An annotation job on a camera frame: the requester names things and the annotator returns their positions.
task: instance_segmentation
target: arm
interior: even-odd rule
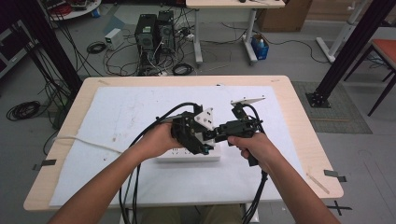
[[[255,133],[252,138],[230,137],[228,141],[241,149],[244,158],[249,153],[257,158],[296,223],[339,223],[264,133]]]
[[[73,195],[49,223],[97,223],[138,164],[158,157],[170,148],[179,147],[171,137],[170,128],[171,124],[161,124],[145,134]]]

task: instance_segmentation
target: white desk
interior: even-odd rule
[[[194,34],[194,51],[195,51],[195,61],[199,66],[204,60],[202,58],[201,52],[201,43],[199,39],[199,9],[200,8],[251,8],[249,19],[248,19],[248,27],[247,34],[243,40],[245,48],[247,50],[248,57],[250,59],[250,64],[257,62],[256,54],[253,51],[253,48],[250,45],[251,32],[253,30],[254,20],[256,18],[257,8],[279,8],[284,7],[285,3],[283,1],[276,0],[257,0],[257,1],[249,1],[247,0],[245,3],[239,2],[239,0],[186,0],[187,7],[195,9],[195,34]]]

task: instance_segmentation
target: white board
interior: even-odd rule
[[[176,105],[193,102],[213,107],[215,126],[235,120],[231,100],[265,100],[252,104],[268,137],[303,175],[289,130],[271,87],[103,87],[94,96],[78,137],[123,151],[156,117]],[[192,111],[192,106],[174,113]],[[253,199],[261,180],[260,167],[249,167],[239,149],[220,143],[219,161],[142,163],[137,202],[140,205],[245,203]],[[75,141],[64,162],[50,206],[63,205],[75,192],[118,157],[118,153]],[[132,190],[127,203],[132,201]],[[262,200],[280,200],[271,179]],[[111,204],[118,204],[117,196]]]

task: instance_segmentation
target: carpet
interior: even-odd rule
[[[329,97],[331,108],[311,107],[306,92],[314,92],[318,82],[291,82],[317,133],[373,133],[346,90],[337,84]]]

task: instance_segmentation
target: black pole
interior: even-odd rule
[[[38,1],[13,0],[13,2],[21,15],[23,24],[47,52],[52,63],[67,85],[67,88],[70,90],[70,98],[74,99],[82,85],[82,81],[64,52],[61,43],[59,43],[56,34],[51,29]]]
[[[306,94],[312,107],[327,106],[332,90],[395,5],[396,0],[373,1],[315,92]]]

